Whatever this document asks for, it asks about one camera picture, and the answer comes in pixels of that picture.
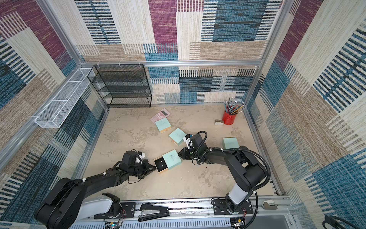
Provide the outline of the mint drawer jewelry box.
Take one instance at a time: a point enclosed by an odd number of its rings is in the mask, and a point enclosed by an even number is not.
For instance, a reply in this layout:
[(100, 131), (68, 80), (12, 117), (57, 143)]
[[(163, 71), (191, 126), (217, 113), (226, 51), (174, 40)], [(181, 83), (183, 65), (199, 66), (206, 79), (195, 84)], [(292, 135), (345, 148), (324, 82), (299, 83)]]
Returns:
[(226, 137), (223, 138), (223, 148), (231, 149), (231, 148), (239, 148), (239, 143), (236, 137)]

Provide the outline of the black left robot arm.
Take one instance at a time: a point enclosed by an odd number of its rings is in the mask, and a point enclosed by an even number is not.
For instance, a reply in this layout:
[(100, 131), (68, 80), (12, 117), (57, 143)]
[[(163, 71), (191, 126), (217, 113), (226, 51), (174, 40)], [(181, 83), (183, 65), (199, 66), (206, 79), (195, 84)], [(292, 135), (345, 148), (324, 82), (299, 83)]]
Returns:
[(105, 172), (81, 179), (60, 179), (34, 212), (34, 218), (48, 229), (68, 229), (74, 222), (89, 216), (120, 218), (120, 199), (104, 193), (87, 201), (86, 198), (108, 188), (123, 184), (134, 176), (139, 180), (156, 170), (138, 152), (126, 151), (121, 161)]

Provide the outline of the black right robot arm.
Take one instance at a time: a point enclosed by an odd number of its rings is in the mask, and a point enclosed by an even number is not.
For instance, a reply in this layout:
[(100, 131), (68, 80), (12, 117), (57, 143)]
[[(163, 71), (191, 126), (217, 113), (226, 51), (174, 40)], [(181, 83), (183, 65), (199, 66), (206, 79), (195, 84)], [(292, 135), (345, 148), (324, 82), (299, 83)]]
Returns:
[(191, 160), (195, 166), (219, 164), (229, 168), (235, 185), (226, 195), (226, 207), (229, 213), (237, 213), (252, 194), (264, 187), (271, 178), (271, 171), (266, 160), (247, 147), (217, 148), (205, 143), (207, 133), (200, 131), (195, 135), (186, 134), (183, 141), (187, 147), (178, 155), (184, 160)]

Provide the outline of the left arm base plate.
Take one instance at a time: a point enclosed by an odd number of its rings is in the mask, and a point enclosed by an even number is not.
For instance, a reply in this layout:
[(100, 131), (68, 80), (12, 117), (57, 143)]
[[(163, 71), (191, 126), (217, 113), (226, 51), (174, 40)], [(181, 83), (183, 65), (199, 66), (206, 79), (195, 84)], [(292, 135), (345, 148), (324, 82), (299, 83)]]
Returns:
[(113, 220), (131, 219), (134, 217), (135, 205), (135, 202), (113, 203), (106, 213), (94, 215), (93, 218)]

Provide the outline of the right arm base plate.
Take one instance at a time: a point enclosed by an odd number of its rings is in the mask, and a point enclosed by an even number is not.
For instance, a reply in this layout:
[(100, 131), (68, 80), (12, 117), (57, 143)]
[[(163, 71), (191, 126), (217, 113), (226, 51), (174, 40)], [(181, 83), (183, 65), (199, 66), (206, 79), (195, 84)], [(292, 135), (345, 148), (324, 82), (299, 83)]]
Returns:
[(253, 214), (253, 205), (251, 201), (244, 201), (244, 203), (238, 208), (237, 211), (231, 212), (227, 205), (225, 199), (220, 198), (211, 198), (210, 200), (215, 215), (245, 215), (245, 214)]

